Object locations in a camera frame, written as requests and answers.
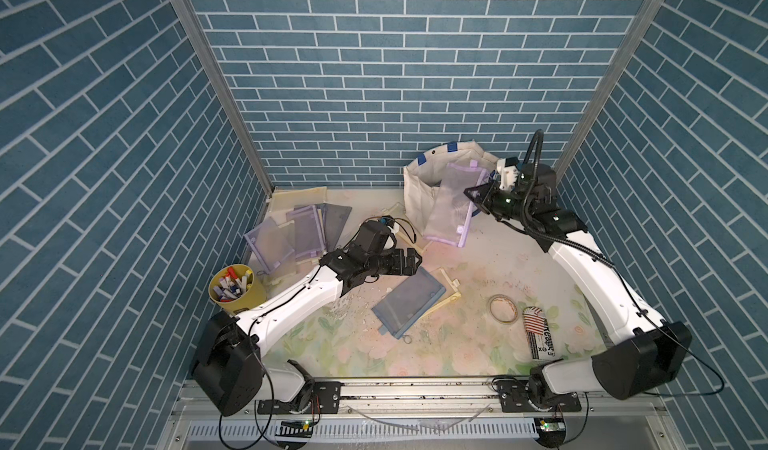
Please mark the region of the teal blue mesh pouch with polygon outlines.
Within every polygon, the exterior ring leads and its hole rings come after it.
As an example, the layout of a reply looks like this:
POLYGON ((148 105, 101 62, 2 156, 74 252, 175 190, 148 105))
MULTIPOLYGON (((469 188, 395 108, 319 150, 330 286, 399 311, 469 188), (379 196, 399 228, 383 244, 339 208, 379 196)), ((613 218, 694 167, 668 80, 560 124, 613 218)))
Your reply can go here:
POLYGON ((402 338, 445 292, 442 283, 424 269, 419 269, 372 308, 381 323, 378 332, 381 335, 390 334, 395 339, 402 338))

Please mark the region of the light purple mesh pouch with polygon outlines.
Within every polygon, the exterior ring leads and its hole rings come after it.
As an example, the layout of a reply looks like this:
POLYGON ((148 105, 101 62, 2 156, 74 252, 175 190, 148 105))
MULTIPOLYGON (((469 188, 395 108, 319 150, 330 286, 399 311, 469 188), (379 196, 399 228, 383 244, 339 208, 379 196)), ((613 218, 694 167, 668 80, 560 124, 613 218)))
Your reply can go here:
POLYGON ((482 184, 488 172, 476 160, 449 163, 443 174, 432 212, 423 232, 427 240, 464 247, 474 204, 464 194, 482 184))

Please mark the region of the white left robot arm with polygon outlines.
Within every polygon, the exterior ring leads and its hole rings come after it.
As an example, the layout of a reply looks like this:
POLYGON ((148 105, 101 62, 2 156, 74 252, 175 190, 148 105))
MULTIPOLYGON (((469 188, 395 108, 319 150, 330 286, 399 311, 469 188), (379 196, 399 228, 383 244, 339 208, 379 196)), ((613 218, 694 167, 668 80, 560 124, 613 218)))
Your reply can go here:
POLYGON ((315 311, 368 280, 414 275, 422 256, 398 246, 399 231, 389 216, 367 220, 345 246, 325 254, 292 287, 251 310, 234 316, 221 311, 208 321, 190 374, 221 415, 234 415, 254 400, 306 411, 313 400, 314 378, 294 361, 270 369, 263 357, 315 311))

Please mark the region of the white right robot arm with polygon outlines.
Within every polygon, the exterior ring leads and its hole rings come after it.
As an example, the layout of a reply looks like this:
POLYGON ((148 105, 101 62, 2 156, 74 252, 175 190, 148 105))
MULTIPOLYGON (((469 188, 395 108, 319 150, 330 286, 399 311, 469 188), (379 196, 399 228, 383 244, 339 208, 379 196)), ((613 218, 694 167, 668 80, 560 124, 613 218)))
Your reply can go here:
POLYGON ((599 354, 532 369, 529 401, 549 410, 579 392, 604 392, 626 400, 672 382, 691 345, 691 332, 683 323, 663 317, 630 288, 587 225, 575 212, 557 205, 554 179, 548 166, 525 163, 509 189, 490 180, 464 191, 480 211, 533 238, 568 273, 610 342, 599 354))

